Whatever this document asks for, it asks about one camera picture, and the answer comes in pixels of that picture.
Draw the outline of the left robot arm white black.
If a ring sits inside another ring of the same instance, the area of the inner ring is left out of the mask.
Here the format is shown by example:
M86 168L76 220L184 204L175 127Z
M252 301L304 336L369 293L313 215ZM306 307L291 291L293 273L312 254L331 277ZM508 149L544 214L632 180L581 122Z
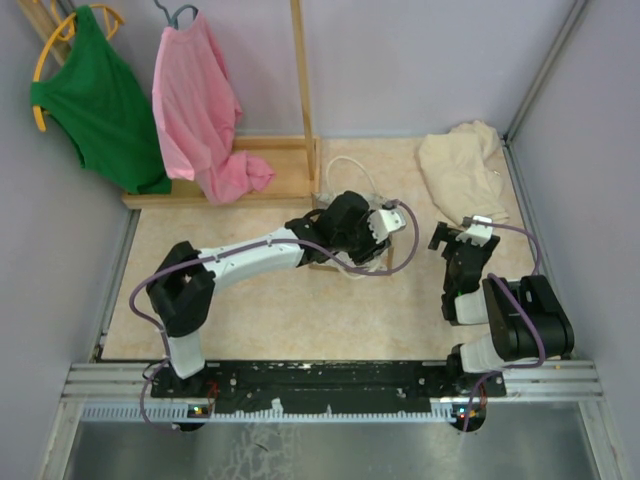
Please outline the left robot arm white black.
M404 215L393 204L375 208L362 195L346 191L253 241L201 250L188 241L174 245L145 286L161 320L174 387L189 397L207 387L199 330L216 293L265 273L339 263L340 253L364 275L364 266L390 248L392 235L405 227Z

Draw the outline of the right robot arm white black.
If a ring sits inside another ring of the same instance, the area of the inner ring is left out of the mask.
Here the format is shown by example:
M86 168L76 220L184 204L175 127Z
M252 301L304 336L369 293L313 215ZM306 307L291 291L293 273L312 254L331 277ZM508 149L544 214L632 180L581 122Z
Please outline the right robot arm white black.
M444 319L453 326L489 328L447 356L448 387L461 396L473 393L484 374L537 367L570 355L575 346L574 329L546 276L534 272L508 280L483 273L500 242L497 227L481 216L466 218L462 229L440 222L428 245L444 247Z

